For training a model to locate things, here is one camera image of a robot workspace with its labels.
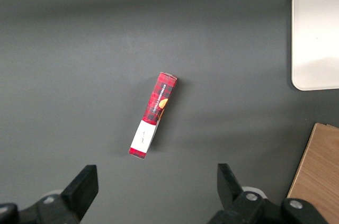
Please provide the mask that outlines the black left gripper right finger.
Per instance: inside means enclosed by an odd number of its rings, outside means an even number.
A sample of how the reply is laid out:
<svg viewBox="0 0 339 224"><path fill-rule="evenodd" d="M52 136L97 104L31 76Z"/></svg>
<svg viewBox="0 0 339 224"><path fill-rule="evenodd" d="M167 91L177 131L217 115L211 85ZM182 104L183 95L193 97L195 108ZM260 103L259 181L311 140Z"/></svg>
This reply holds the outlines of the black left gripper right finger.
<svg viewBox="0 0 339 224"><path fill-rule="evenodd" d="M278 205L261 190L245 189L228 164L217 166L217 191L223 209L208 223L327 223L305 200L286 198Z"/></svg>

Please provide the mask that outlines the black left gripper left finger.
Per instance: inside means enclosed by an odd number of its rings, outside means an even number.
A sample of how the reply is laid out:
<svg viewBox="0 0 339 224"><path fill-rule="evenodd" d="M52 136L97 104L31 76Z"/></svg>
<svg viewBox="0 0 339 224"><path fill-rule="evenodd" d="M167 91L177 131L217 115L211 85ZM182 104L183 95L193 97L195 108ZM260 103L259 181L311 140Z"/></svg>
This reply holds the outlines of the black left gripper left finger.
<svg viewBox="0 0 339 224"><path fill-rule="evenodd" d="M1 204L1 223L80 223L99 191L97 166L86 165L64 190L55 190L26 209Z"/></svg>

